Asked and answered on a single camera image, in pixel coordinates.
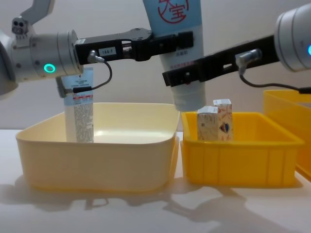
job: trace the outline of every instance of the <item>small box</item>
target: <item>small box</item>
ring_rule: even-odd
[[[229,99],[214,100],[218,107],[218,140],[233,140],[232,104]]]
[[[198,140],[218,140],[218,107],[205,106],[197,112]]]

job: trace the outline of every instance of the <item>white table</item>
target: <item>white table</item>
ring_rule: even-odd
[[[23,180],[17,132],[0,130],[0,233],[311,233],[299,174],[292,189],[199,187],[179,155],[174,182],[155,194],[46,193]]]

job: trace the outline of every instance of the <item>tube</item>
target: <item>tube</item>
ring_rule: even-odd
[[[204,56],[201,0],[143,0],[155,36],[193,31],[194,46],[160,55],[165,71],[190,65]],[[206,105],[205,83],[199,81],[172,87],[173,101],[181,112]]]

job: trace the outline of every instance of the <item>storage bin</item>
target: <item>storage bin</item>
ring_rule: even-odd
[[[284,187],[295,183],[303,141],[260,113],[233,113],[234,141],[197,140],[195,112],[183,113],[184,176],[192,183]]]
[[[311,180],[311,95],[289,90],[265,91],[264,112],[306,142],[299,151],[296,168]]]
[[[178,120],[170,104],[97,103],[95,143],[67,143],[59,114],[17,134],[25,179],[69,191],[158,189],[176,166]]]

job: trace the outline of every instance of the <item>white wall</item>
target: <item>white wall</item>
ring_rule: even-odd
[[[205,54],[274,32],[277,16],[309,3],[308,0],[202,0]],[[0,28],[10,33],[13,17],[32,0],[2,0]],[[74,29],[78,37],[149,28],[142,0],[56,0],[53,13],[35,25],[37,33]],[[96,102],[171,103],[171,92],[162,79],[159,58],[137,63],[111,62],[114,78],[95,92]],[[96,83],[107,78],[104,66],[94,67]],[[281,64],[248,70],[255,83],[281,82],[311,85],[310,72],[292,74]],[[262,89],[244,85],[236,73],[207,82],[207,100],[230,98],[234,111],[261,111]],[[54,80],[23,83],[15,95],[0,101],[0,129],[22,129],[63,111]]]

